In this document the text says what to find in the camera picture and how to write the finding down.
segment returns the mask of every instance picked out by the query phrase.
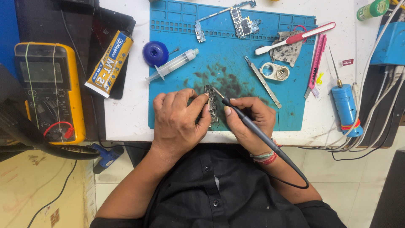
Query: black shirt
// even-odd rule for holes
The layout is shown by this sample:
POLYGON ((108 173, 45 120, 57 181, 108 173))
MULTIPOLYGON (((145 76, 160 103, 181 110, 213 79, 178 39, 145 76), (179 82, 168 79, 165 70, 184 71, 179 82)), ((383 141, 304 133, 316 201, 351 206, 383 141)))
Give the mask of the black shirt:
POLYGON ((293 205, 240 149, 201 145, 184 155, 158 185, 145 217, 96 218, 90 228, 343 228, 322 201, 293 205))

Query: white tile floor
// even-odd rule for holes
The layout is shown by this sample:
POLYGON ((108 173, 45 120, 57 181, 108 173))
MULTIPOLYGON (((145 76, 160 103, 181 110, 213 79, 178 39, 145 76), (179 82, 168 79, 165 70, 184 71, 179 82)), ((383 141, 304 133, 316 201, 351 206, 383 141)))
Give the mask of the white tile floor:
MULTIPOLYGON (((345 225, 349 228, 367 228, 373 218, 394 153, 405 147, 404 138, 405 127, 399 127, 391 148, 379 149, 365 158, 353 161, 334 161, 330 153, 324 151, 296 147, 283 147, 283 150, 345 225)), ((354 158, 368 151, 346 152, 335 157, 354 158)), ((111 167, 96 175, 97 209, 131 170, 132 164, 124 153, 111 167)))

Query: blue glue gun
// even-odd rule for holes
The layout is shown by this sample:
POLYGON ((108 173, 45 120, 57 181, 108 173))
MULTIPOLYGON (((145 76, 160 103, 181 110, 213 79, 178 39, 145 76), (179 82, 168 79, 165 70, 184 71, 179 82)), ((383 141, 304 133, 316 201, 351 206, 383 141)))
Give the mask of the blue glue gun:
POLYGON ((332 88, 333 99, 335 100, 337 113, 339 114, 342 133, 346 134, 352 125, 354 128, 347 137, 357 137, 363 134, 363 128, 360 126, 360 120, 356 118, 356 105, 353 99, 352 87, 349 84, 343 84, 341 88, 334 86, 332 88))
POLYGON ((100 174, 102 171, 107 169, 113 162, 117 160, 123 153, 124 148, 122 146, 115 147, 110 151, 102 148, 101 146, 93 143, 90 148, 96 149, 100 152, 101 160, 93 168, 93 173, 100 174))

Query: yellow keychain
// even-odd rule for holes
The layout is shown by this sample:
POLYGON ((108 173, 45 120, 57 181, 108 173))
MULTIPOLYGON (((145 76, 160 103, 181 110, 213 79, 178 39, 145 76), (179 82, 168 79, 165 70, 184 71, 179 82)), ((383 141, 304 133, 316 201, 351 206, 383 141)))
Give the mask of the yellow keychain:
POLYGON ((323 75, 324 75, 323 72, 319 74, 319 77, 318 77, 317 80, 316 80, 316 84, 322 85, 322 80, 321 80, 321 78, 322 78, 323 75))

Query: green container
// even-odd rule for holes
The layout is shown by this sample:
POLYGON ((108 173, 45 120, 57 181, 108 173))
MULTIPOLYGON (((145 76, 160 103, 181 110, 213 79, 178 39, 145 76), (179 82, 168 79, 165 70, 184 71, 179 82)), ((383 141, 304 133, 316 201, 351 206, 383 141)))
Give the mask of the green container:
POLYGON ((358 9, 357 19, 359 19, 360 21, 364 21, 365 19, 369 19, 372 17, 379 17, 381 15, 384 15, 389 7, 390 3, 388 0, 375 0, 373 3, 358 9))

